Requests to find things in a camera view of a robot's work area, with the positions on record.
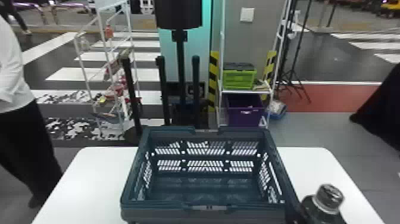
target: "black pants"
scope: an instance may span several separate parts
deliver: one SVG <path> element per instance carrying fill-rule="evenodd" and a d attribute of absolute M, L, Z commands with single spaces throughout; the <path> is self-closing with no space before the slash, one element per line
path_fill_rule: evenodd
<path fill-rule="evenodd" d="M 13 6 L 12 0 L 0 0 L 0 14 L 3 16 L 4 20 L 10 23 L 8 19 L 8 15 L 12 15 L 21 26 L 21 29 L 27 30 L 28 27 L 26 26 L 24 20 L 22 19 L 21 15 L 17 12 L 16 8 Z"/>
<path fill-rule="evenodd" d="M 36 100 L 0 114 L 0 164 L 46 200 L 62 176 Z"/>

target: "white table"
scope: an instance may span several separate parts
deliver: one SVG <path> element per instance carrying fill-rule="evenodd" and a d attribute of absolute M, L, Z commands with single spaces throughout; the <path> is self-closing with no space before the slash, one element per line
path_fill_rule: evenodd
<path fill-rule="evenodd" d="M 136 150 L 80 150 L 32 224 L 126 224 L 120 217 L 120 195 Z M 383 223 L 328 150 L 278 147 L 278 151 L 300 201 L 322 183 L 332 183 L 345 196 L 340 210 L 347 224 Z"/>

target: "green storage box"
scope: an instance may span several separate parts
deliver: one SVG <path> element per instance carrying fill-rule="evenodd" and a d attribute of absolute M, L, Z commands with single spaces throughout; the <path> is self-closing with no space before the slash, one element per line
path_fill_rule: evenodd
<path fill-rule="evenodd" d="M 224 89 L 251 90 L 256 74 L 257 70 L 251 63 L 224 63 Z"/>

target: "black bottle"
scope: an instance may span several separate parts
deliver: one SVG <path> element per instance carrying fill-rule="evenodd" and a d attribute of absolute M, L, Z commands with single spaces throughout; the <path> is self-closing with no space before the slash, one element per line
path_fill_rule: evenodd
<path fill-rule="evenodd" d="M 346 224 L 339 211 L 343 194 L 332 185 L 321 185 L 315 195 L 306 196 L 301 203 L 307 224 Z"/>

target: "box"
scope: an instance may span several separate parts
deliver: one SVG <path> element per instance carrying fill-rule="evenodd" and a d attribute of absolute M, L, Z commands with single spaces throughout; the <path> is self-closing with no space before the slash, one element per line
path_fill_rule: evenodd
<path fill-rule="evenodd" d="M 264 114 L 258 94 L 226 94 L 229 126 L 258 127 Z"/>
<path fill-rule="evenodd" d="M 251 90 L 257 70 L 250 63 L 224 63 L 224 89 Z"/>

